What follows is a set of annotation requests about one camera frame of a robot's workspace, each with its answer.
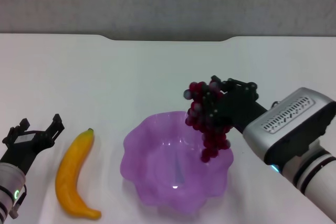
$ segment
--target white table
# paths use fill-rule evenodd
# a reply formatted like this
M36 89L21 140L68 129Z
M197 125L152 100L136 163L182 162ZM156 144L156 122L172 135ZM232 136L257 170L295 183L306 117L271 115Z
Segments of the white table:
M0 137L28 118L44 130L55 113L65 130L40 153L27 174L28 196L15 224L93 223L72 219L58 205L54 180L72 140L91 127L95 145L78 190L102 210L97 223L332 223L287 180L264 165L242 136L229 139L234 163L224 197L192 217L141 205L119 166L122 142L147 116L186 110L182 97L192 81L253 81L269 108L305 86L336 99L336 38L236 37L224 42L113 41L95 35L0 35ZM336 154L335 122L321 139ZM6 150L0 144L0 155Z

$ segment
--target plastic bowl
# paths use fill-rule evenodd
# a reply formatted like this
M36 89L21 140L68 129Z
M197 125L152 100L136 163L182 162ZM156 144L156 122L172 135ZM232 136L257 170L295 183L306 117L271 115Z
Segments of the plastic bowl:
M203 163L202 134L185 125L186 117L176 111L146 118L124 139L120 173L134 183L145 205L192 214L207 198L224 194L233 153L221 150Z

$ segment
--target green led light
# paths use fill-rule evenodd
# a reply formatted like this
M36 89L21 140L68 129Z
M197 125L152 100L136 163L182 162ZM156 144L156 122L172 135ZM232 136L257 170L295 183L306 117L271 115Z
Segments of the green led light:
M15 193L14 193L14 198L17 199L17 197L19 196L19 193L20 191L19 190L16 190Z

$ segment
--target robotic hand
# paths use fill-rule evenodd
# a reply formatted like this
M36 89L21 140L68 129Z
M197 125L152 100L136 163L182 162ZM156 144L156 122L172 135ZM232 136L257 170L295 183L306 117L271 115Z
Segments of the robotic hand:
M3 139L8 150L0 159L0 224L9 214L17 218L17 211L27 195L26 174L38 153L55 144L56 138L64 130L58 114L46 131L26 131L27 119L20 125L10 128L8 136Z
M267 111L256 102L256 89L252 82L222 82L212 76L209 85L184 92L186 99L195 100L189 117L197 118L187 121L203 119L208 130L234 126L265 164L336 222L336 158L318 139L336 114L336 102L300 88Z

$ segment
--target toy banana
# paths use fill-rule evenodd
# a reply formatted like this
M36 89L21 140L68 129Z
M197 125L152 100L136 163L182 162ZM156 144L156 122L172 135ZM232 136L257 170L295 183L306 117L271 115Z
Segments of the toy banana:
M77 180L85 158L89 154L95 137L93 129L81 133L64 155L56 175L56 196L69 215L73 217L99 219L101 212L87 207L77 193Z

